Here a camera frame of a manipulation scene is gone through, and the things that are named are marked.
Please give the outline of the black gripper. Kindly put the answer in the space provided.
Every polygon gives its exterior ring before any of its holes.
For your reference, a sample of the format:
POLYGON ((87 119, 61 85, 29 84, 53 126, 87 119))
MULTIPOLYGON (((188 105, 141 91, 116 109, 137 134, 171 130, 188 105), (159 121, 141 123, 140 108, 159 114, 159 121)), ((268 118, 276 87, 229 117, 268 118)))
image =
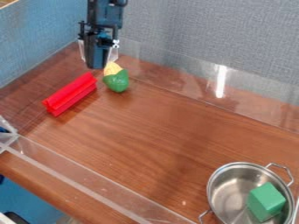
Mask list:
POLYGON ((88 34, 99 39, 97 48, 93 41, 84 42, 85 62, 88 68, 101 69, 108 61, 109 48, 119 48, 117 31, 123 27, 123 13, 128 0, 88 0, 87 20, 79 22, 79 41, 88 34))

